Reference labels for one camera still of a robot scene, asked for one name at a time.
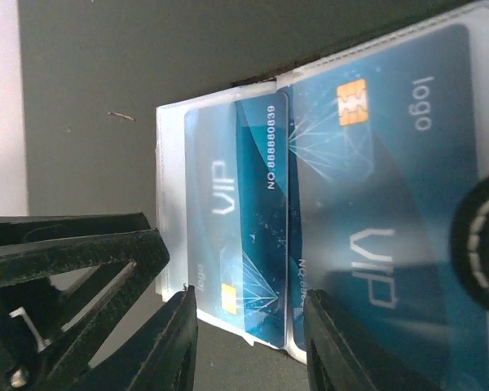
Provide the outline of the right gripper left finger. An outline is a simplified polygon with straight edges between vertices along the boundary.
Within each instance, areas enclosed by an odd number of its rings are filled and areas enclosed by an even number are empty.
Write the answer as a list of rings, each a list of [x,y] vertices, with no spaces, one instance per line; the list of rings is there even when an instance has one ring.
[[[73,390],[192,390],[198,319],[195,288],[175,293],[114,354]]]

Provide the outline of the black leather card holder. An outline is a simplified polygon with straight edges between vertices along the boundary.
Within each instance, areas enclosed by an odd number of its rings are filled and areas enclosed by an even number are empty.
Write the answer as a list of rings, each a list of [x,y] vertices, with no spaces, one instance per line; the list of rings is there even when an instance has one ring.
[[[489,390],[489,1],[156,110],[160,294],[374,389]]]

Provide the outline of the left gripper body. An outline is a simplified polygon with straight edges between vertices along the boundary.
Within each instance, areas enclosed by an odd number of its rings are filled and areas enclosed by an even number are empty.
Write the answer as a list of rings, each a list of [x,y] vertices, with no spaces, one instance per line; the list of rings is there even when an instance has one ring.
[[[54,373],[64,291],[49,280],[0,286],[0,390],[64,390]]]

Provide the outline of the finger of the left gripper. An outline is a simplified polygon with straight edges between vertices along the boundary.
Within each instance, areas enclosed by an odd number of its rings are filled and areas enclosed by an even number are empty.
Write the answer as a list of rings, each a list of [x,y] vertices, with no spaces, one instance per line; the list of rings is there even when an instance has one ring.
[[[149,228],[143,213],[0,217],[0,247],[52,239],[145,231]]]
[[[0,247],[0,286],[49,280],[64,291],[51,357],[67,388],[169,259],[156,230],[8,245]]]

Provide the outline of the blue card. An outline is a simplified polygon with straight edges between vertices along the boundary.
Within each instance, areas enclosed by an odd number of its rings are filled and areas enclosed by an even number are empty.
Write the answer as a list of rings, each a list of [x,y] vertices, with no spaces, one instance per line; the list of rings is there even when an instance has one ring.
[[[281,92],[185,116],[188,273],[198,308],[276,349],[286,325],[288,119]]]
[[[309,289],[446,390],[488,390],[487,316],[449,264],[478,181],[469,30],[452,24],[292,84],[293,339]]]

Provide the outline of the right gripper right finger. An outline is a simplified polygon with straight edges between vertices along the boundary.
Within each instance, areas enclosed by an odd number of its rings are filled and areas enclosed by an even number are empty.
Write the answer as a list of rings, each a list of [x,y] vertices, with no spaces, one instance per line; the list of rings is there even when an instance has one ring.
[[[303,306],[311,390],[435,390],[436,384],[380,345],[323,290]]]

